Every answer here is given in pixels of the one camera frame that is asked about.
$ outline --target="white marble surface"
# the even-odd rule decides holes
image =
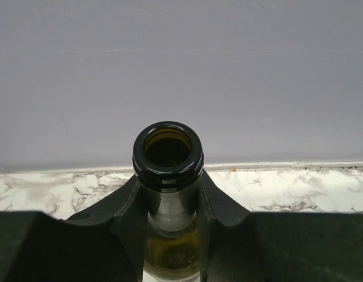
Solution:
[[[363,211],[363,169],[212,171],[216,185],[252,211]],[[0,210],[42,210],[60,219],[91,206],[132,173],[0,175]],[[145,282],[154,281],[148,275]]]

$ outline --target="glass bottle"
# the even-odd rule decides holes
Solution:
[[[149,210],[145,271],[160,281],[197,277],[196,203],[203,171],[200,139],[181,123],[155,123],[137,137],[133,167]]]

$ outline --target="horizontal line on wall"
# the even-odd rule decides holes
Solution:
[[[271,170],[271,169],[317,169],[317,168],[363,168],[363,162],[258,162],[258,163],[213,163],[205,164],[208,171],[219,170]],[[133,173],[131,166],[91,167],[84,169],[37,170],[15,173]]]

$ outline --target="wall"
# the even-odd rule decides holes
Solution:
[[[207,163],[363,160],[363,0],[0,1],[0,172],[130,165],[160,120]]]

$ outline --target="bottle lip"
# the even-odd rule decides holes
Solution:
[[[162,167],[152,163],[145,154],[149,136],[159,129],[177,130],[190,142],[190,154],[185,161],[173,167]],[[157,122],[145,128],[133,146],[133,168],[139,181],[158,192],[176,192],[193,184],[202,174],[204,154],[197,134],[179,122]]]

